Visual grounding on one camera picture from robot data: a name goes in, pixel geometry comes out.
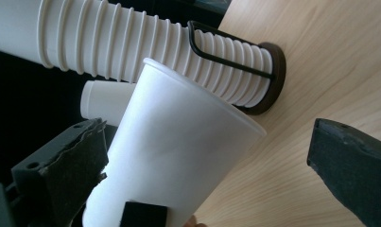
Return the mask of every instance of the brown circular base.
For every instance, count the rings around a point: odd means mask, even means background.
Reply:
[[[261,48],[266,49],[272,57],[272,74],[275,76],[275,79],[271,80],[267,93],[256,106],[250,108],[236,106],[245,114],[258,115],[269,110],[269,108],[272,107],[276,99],[278,99],[279,94],[281,94],[282,88],[284,87],[285,83],[286,59],[281,47],[271,43],[262,43],[259,44],[259,46]]]

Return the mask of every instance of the human hand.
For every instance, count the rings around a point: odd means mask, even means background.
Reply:
[[[208,227],[205,224],[197,224],[197,219],[195,216],[192,216],[187,222],[184,224],[183,227]]]

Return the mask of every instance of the light wood surface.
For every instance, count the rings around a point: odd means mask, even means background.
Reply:
[[[233,0],[219,29],[281,46],[287,78],[273,108],[252,117],[268,136],[201,206],[199,220],[209,227],[362,226],[306,157],[318,117],[381,140],[381,1]]]

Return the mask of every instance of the screw hole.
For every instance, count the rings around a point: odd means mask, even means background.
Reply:
[[[33,168],[38,167],[39,165],[40,165],[39,163],[30,163],[29,165],[27,165],[27,168],[28,169],[33,169]]]

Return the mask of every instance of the wooden table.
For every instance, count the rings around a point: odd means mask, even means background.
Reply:
[[[268,132],[196,213],[209,227],[361,226],[306,164],[316,118],[381,140],[380,0],[233,0],[220,30],[281,46],[286,83]]]

